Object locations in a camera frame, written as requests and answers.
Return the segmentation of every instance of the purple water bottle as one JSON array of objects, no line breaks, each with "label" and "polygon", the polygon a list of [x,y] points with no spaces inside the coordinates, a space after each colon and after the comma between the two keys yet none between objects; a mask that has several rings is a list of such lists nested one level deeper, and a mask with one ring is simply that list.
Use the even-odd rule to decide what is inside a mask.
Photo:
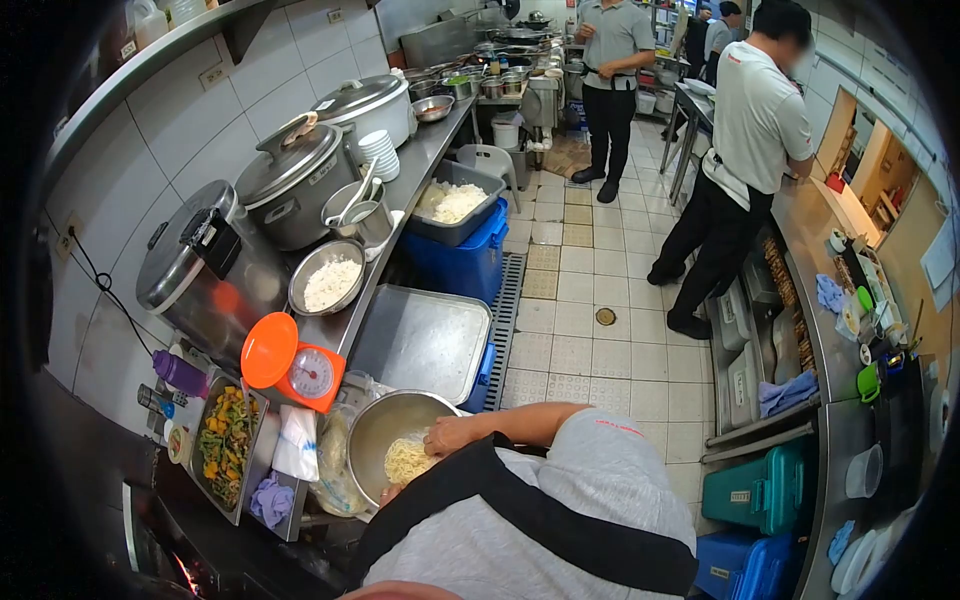
[{"label": "purple water bottle", "polygon": [[210,391],[203,371],[166,350],[154,352],[154,371],[160,379],[188,396],[206,398]]}]

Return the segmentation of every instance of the hand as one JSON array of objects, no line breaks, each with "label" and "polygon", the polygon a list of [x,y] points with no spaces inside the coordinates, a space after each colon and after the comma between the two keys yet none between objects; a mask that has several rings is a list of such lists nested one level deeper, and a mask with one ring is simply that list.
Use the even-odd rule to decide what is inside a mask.
[{"label": "hand", "polygon": [[583,39],[590,39],[595,33],[597,33],[596,27],[593,27],[589,23],[581,23],[580,31],[577,32],[577,36],[580,36]]},{"label": "hand", "polygon": [[423,437],[423,452],[427,456],[446,457],[460,448],[482,438],[476,431],[476,417],[438,417]]},{"label": "hand", "polygon": [[604,62],[597,67],[597,74],[600,76],[600,79],[612,79],[614,73],[616,73],[616,69],[613,68],[609,62]]},{"label": "hand", "polygon": [[396,498],[397,494],[403,492],[403,488],[405,487],[406,486],[395,483],[389,488],[385,488],[384,491],[380,493],[380,508],[382,509],[383,507],[387,506],[391,500]]}]

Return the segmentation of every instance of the person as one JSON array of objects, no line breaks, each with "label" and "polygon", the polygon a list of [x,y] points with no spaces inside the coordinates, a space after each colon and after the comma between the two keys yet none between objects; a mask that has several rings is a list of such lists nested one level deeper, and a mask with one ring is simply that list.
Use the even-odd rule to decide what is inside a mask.
[{"label": "person", "polygon": [[720,18],[707,27],[707,38],[704,40],[704,63],[707,65],[707,70],[704,73],[704,81],[714,87],[717,85],[717,64],[720,61],[720,54],[733,41],[731,30],[740,26],[741,16],[742,11],[735,2],[721,2]]},{"label": "person", "polygon": [[[654,63],[657,47],[650,17],[633,2],[587,0],[577,9],[577,43],[585,44],[584,113],[590,131],[590,166],[570,178],[604,181],[597,202],[616,200],[627,164],[630,123],[636,112],[636,70]],[[610,170],[607,150],[610,150]]]},{"label": "person", "polygon": [[698,340],[710,337],[709,323],[693,312],[711,290],[723,293],[735,278],[770,213],[784,169],[810,174],[813,148],[804,98],[783,73],[811,39],[806,9],[790,0],[764,2],[750,37],[720,55],[713,148],[647,276],[654,285],[680,278],[686,258],[701,247],[667,313],[674,331]]},{"label": "person", "polygon": [[[704,45],[707,42],[708,21],[713,17],[713,11],[709,6],[700,7],[697,18],[690,19],[686,24],[686,37],[684,38],[684,49],[686,51],[686,60],[690,63],[690,79],[700,79],[700,72],[704,69]],[[677,130],[686,123],[686,115],[682,112],[677,113],[677,125],[673,128],[673,141],[677,141]],[[666,141],[666,136],[670,132],[667,126],[660,134],[660,138]]]},{"label": "person", "polygon": [[[423,442],[444,458],[380,496],[350,569],[364,587],[345,599],[688,592],[691,516],[634,421],[542,402],[437,419]],[[510,442],[550,449],[541,458]]]}]

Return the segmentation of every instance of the drain grate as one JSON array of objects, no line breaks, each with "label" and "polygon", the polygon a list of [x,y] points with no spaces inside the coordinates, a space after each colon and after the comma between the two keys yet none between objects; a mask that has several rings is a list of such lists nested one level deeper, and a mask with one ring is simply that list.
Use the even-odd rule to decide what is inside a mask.
[{"label": "drain grate", "polygon": [[514,340],[516,310],[520,305],[520,288],[523,284],[523,270],[527,265],[524,254],[503,255],[503,283],[493,299],[492,331],[490,340],[496,346],[496,360],[490,374],[490,388],[487,390],[485,411],[500,410],[500,397],[503,395],[503,378],[507,374],[507,357],[510,356],[510,344]]}]

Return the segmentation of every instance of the grey t-shirt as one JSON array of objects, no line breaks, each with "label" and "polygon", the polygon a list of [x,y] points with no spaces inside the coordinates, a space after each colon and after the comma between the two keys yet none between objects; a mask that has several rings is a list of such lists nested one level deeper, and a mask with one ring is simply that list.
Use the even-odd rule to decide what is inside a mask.
[{"label": "grey t-shirt", "polygon": [[[509,470],[568,508],[680,540],[696,554],[686,503],[670,491],[660,455],[632,420],[588,408],[566,420],[545,460],[496,451]],[[479,496],[411,529],[373,565],[364,584],[387,580],[430,584],[466,600],[671,597],[613,584],[567,563]]]},{"label": "grey t-shirt", "polygon": [[[641,50],[657,47],[650,29],[650,17],[631,0],[623,0],[605,9],[600,0],[587,0],[577,8],[577,28],[584,23],[597,28],[593,37],[587,40],[584,51],[584,62],[593,69],[604,62],[626,59]],[[636,88],[636,69],[621,69],[617,73],[630,77],[615,78],[616,89]],[[587,73],[584,84],[611,88],[611,80],[600,79],[596,73]]]},{"label": "grey t-shirt", "polygon": [[730,25],[723,19],[717,19],[707,27],[707,39],[704,42],[704,60],[709,62],[710,53],[720,54],[727,44],[733,41]]}]

